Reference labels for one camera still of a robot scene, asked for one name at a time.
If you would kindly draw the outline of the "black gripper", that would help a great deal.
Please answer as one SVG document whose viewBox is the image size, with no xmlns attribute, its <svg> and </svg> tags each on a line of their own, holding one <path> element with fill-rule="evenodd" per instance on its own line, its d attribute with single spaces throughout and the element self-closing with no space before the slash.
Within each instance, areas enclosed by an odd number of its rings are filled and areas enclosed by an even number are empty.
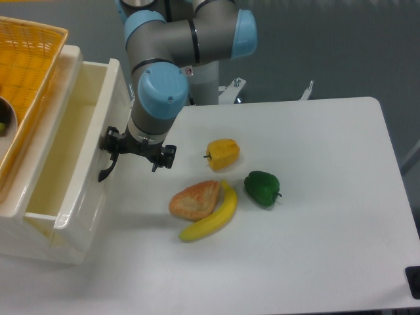
<svg viewBox="0 0 420 315">
<path fill-rule="evenodd" d="M 99 148 L 110 154 L 112 163 L 116 163 L 119 154 L 144 157 L 153 163 L 152 172 L 158 168 L 172 168 L 177 151 L 175 145 L 150 144 L 148 139 L 138 141 L 129 131 L 120 135 L 118 129 L 112 126 L 108 126 L 105 135 L 100 137 Z"/>
</svg>

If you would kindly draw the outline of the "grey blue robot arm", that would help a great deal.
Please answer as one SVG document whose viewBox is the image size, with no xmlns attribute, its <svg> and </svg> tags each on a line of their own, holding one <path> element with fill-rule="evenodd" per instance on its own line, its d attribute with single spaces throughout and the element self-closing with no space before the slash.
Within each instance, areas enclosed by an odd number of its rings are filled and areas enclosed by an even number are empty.
<svg viewBox="0 0 420 315">
<path fill-rule="evenodd" d="M 108 127 L 99 147 L 171 168 L 176 147 L 165 139 L 190 100 L 183 68 L 253 54 L 257 24 L 234 1 L 117 1 L 131 67 L 134 103 L 123 132 Z"/>
</svg>

